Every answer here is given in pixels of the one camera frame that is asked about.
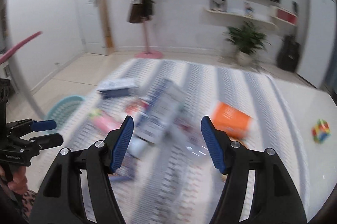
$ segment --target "rubik's cube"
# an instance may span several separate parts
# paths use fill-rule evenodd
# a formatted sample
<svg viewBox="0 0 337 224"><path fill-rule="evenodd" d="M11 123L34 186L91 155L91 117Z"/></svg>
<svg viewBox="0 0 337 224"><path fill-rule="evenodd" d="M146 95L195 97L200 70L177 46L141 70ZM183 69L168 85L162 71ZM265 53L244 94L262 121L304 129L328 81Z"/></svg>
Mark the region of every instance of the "rubik's cube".
<svg viewBox="0 0 337 224"><path fill-rule="evenodd" d="M314 141L322 143L328 136L330 136L330 128L325 120L319 119L315 126L311 129Z"/></svg>

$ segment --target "orange container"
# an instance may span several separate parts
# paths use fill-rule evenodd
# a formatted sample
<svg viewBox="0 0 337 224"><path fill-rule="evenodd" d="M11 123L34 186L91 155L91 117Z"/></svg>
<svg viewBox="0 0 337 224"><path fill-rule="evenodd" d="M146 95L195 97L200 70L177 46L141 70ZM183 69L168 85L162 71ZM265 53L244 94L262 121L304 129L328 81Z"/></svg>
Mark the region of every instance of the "orange container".
<svg viewBox="0 0 337 224"><path fill-rule="evenodd" d="M252 120L247 114L221 101L213 105L210 119L216 129L225 131L232 138L244 138Z"/></svg>

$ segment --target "human hand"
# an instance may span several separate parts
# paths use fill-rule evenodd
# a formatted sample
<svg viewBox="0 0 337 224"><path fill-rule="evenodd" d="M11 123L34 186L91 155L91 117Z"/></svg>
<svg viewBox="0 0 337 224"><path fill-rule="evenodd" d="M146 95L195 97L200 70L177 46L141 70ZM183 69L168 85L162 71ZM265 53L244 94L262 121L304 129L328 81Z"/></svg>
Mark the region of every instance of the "human hand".
<svg viewBox="0 0 337 224"><path fill-rule="evenodd" d="M23 195L28 191L27 178L26 178L26 167L20 166L18 170L13 173L13 180L8 182L7 187L14 193ZM0 176L5 176L5 171L0 166Z"/></svg>

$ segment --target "white plant pot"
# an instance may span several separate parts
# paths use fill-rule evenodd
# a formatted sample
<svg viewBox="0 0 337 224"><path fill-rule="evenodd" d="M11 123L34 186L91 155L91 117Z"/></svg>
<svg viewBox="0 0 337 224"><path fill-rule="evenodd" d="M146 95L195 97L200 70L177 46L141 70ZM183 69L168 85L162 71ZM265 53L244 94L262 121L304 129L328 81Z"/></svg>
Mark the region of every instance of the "white plant pot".
<svg viewBox="0 0 337 224"><path fill-rule="evenodd" d="M239 51L236 54L236 60L240 66L248 66L253 61L253 58L252 56Z"/></svg>

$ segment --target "potted plant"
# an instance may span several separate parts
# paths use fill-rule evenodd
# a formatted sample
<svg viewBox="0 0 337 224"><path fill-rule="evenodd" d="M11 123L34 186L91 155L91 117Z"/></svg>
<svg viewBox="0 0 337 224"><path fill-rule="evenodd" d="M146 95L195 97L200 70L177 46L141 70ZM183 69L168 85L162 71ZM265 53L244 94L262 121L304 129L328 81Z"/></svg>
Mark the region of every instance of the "potted plant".
<svg viewBox="0 0 337 224"><path fill-rule="evenodd" d="M252 22L244 22L241 28L228 27L227 34L230 37L226 40L237 47L236 59L241 66L247 66L252 62L252 55L256 50L266 50L264 45L266 35L258 32Z"/></svg>

